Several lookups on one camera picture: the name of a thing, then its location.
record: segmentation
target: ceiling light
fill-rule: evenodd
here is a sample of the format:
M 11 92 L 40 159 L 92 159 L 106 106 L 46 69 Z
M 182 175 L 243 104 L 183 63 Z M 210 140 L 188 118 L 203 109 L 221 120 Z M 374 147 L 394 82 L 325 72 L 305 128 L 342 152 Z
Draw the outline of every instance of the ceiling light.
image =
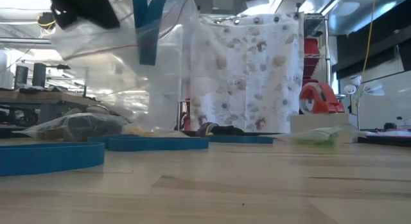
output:
M 25 10 L 50 10 L 50 0 L 0 0 L 0 8 L 20 8 Z
M 314 12 L 314 5 L 310 1 L 305 1 L 299 8 L 299 12 L 312 13 Z
M 54 49 L 31 49 L 33 60 L 62 60 L 62 57 Z
M 333 2 L 328 5 L 325 9 L 323 9 L 322 11 L 318 11 L 317 13 L 321 13 L 322 15 L 326 15 L 328 14 L 328 12 L 334 8 L 335 5 L 337 5 L 337 3 L 339 3 L 341 0 L 333 0 Z
M 359 2 L 344 2 L 339 4 L 333 11 L 334 15 L 337 16 L 347 16 L 354 13 L 357 9 L 359 9 L 360 3 Z

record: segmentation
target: yellow cable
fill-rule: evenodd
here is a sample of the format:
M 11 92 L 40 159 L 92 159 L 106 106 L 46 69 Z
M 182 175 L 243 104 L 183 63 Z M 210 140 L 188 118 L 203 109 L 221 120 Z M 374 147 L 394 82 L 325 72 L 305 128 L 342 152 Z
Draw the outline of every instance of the yellow cable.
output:
M 40 25 L 40 26 L 51 26 L 56 22 L 56 20 L 54 20 L 53 22 L 49 22 L 47 24 L 41 24 L 41 23 L 39 23 L 39 19 L 40 19 L 40 17 L 37 17 L 37 24 Z
M 365 54 L 365 60 L 364 60 L 364 67 L 362 69 L 362 74 L 361 74 L 361 83 L 360 86 L 358 87 L 358 89 L 360 89 L 361 84 L 363 82 L 363 77 L 364 77 L 364 73 L 365 73 L 365 68 L 367 67 L 367 61 L 368 61 L 368 56 L 370 53 L 370 45 L 371 45 L 371 34 L 372 34 L 372 24 L 374 22 L 374 12 L 375 12 L 375 4 L 376 4 L 377 0 L 374 0 L 374 2 L 372 3 L 372 13 L 371 13 L 371 23 L 370 23 L 370 31 L 368 33 L 368 43 L 367 43 L 367 53 Z

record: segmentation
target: wooden table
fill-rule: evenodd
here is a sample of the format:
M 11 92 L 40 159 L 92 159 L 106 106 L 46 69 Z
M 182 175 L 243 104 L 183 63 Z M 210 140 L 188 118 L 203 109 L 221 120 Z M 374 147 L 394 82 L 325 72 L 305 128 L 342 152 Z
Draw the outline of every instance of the wooden table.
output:
M 410 223 L 411 149 L 211 144 L 0 178 L 2 223 Z
M 72 107 L 100 105 L 98 101 L 74 96 L 65 92 L 38 92 L 23 94 L 15 91 L 0 91 L 0 104 L 24 108 L 39 108 L 40 122 L 44 123 L 59 117 L 61 105 Z

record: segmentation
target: ceiling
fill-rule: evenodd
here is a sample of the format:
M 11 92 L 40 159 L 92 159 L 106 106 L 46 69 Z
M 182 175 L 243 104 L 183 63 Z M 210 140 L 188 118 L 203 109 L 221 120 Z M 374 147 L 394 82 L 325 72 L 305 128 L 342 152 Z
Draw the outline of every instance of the ceiling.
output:
M 113 2 L 113 7 L 118 17 L 126 17 L 132 13 L 132 7 L 130 0 L 110 0 Z M 239 6 L 239 3 L 235 1 L 228 3 L 226 0 L 201 0 L 203 5 L 208 6 L 212 12 L 230 12 L 235 13 L 236 10 L 230 10 L 230 8 L 223 8 L 227 4 L 232 7 Z M 273 13 L 272 4 L 277 0 L 240 0 L 243 4 L 246 4 L 249 8 L 259 6 L 262 4 L 270 4 L 270 7 L 261 10 L 263 13 Z M 404 0 L 377 0 L 376 11 L 374 18 L 382 15 L 395 7 L 397 4 Z M 329 0 L 279 0 L 279 6 L 277 12 L 290 12 L 295 11 L 297 3 L 303 3 L 300 7 L 300 11 L 316 12 L 327 4 Z M 368 24 L 371 20 L 373 0 L 338 0 L 338 3 L 329 13 L 329 25 L 330 33 L 332 35 L 346 35 L 359 30 Z M 49 0 L 1 0 L 0 1 L 0 37 L 10 38 L 39 38 L 43 35 L 45 38 L 53 36 L 51 34 L 44 33 L 37 24 L 37 17 L 43 12 L 48 12 L 50 7 Z M 259 13 L 259 10 L 254 10 L 253 13 Z M 30 60 L 48 60 L 48 61 L 61 61 L 61 57 L 57 55 L 52 46 L 36 45 L 33 47 L 31 44 L 4 44 L 0 42 L 0 47 L 11 48 L 14 47 L 20 51 L 26 51 L 31 47 L 33 50 L 28 54 L 31 56 Z M 48 51 L 41 53 L 37 51 L 39 49 L 47 49 Z

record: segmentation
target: dark fabric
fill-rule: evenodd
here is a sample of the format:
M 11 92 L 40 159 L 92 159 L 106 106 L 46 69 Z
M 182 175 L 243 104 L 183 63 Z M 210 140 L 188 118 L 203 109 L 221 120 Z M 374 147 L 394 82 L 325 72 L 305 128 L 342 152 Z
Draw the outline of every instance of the dark fabric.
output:
M 240 128 L 236 128 L 233 125 L 230 126 L 216 126 L 211 129 L 214 135 L 244 135 L 244 131 Z
M 38 92 L 47 92 L 47 90 L 45 90 L 45 89 L 40 90 L 40 89 L 35 89 L 35 88 L 28 88 L 28 89 L 21 88 L 21 89 L 19 89 L 19 92 L 23 93 L 23 94 L 36 94 Z
M 233 125 L 219 126 L 216 123 L 207 122 L 200 126 L 196 132 L 196 136 L 205 137 L 207 135 L 207 129 L 213 135 L 245 135 L 245 132 L 242 129 L 236 128 Z

